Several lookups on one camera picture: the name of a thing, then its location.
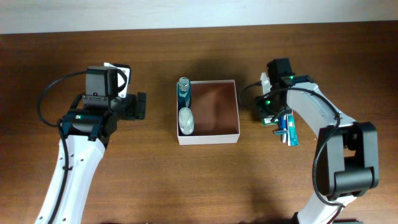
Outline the green white soap packet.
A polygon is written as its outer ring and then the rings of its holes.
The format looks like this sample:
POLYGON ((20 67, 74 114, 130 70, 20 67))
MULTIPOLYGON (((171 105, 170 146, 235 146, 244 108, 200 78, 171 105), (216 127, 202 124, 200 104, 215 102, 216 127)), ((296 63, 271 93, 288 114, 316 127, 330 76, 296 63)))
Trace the green white soap packet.
POLYGON ((271 125, 278 125, 279 120, 277 118, 273 119, 272 117, 263 118, 261 119, 263 126, 271 126, 271 125))

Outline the blue razor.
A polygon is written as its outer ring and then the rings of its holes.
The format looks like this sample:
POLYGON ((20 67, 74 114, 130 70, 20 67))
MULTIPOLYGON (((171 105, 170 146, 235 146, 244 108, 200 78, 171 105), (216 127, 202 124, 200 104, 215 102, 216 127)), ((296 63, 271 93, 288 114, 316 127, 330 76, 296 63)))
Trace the blue razor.
POLYGON ((276 135, 284 135, 287 134, 287 116, 279 116, 278 117, 278 130, 274 131, 276 135))

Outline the green white toothpaste tube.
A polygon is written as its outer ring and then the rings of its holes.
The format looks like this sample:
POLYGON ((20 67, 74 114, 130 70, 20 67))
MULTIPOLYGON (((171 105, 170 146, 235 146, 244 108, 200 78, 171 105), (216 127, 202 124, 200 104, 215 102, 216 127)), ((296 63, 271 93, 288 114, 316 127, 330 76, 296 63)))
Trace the green white toothpaste tube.
POLYGON ((293 113, 287 115, 287 129, 288 129, 288 145, 289 146, 298 146, 299 140, 297 136, 297 130, 295 127, 295 120, 293 113))

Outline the clear gel bottle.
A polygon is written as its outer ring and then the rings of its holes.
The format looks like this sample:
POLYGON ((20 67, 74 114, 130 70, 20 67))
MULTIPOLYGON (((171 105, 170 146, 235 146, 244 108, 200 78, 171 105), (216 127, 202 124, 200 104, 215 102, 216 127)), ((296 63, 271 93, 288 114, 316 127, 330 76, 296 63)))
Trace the clear gel bottle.
POLYGON ((183 107, 178 112, 178 125, 184 135, 190 135, 194 130, 193 113, 190 108, 183 107))

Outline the blue mouthwash bottle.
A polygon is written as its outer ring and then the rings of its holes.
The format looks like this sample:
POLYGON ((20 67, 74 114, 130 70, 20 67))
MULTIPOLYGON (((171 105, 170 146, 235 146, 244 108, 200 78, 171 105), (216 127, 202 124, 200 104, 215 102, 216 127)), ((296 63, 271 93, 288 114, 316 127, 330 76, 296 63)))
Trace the blue mouthwash bottle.
POLYGON ((178 109, 190 108, 191 105, 191 84, 186 77, 181 77, 177 83, 178 109))

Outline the blue white toothbrush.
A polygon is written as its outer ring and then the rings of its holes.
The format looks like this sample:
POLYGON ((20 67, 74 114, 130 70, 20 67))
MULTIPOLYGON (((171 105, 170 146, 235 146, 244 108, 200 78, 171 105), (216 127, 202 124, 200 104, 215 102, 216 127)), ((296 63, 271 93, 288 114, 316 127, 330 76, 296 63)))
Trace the blue white toothbrush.
POLYGON ((283 143, 287 142, 287 115, 283 115, 279 118, 279 128, 282 131, 281 140, 283 143))

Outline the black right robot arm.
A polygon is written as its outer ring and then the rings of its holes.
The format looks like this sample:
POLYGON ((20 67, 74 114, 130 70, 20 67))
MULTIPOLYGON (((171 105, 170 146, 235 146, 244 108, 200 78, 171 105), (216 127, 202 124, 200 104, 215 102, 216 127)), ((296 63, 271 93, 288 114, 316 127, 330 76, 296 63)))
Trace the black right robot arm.
POLYGON ((264 124, 293 111, 317 137, 314 192, 292 223, 333 223, 343 209, 379 184, 377 129, 339 110, 308 75, 297 76, 287 58, 274 59, 261 75, 256 98, 264 124))

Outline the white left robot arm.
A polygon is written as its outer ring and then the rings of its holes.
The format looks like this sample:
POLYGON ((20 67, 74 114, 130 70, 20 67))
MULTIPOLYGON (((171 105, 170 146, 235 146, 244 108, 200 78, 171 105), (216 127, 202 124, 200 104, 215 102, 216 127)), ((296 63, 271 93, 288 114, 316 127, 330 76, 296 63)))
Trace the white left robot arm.
POLYGON ((129 94, 132 68, 117 63, 82 71, 86 87, 53 126, 57 163, 36 223, 80 223, 91 181, 120 120, 146 117, 146 94, 129 94))

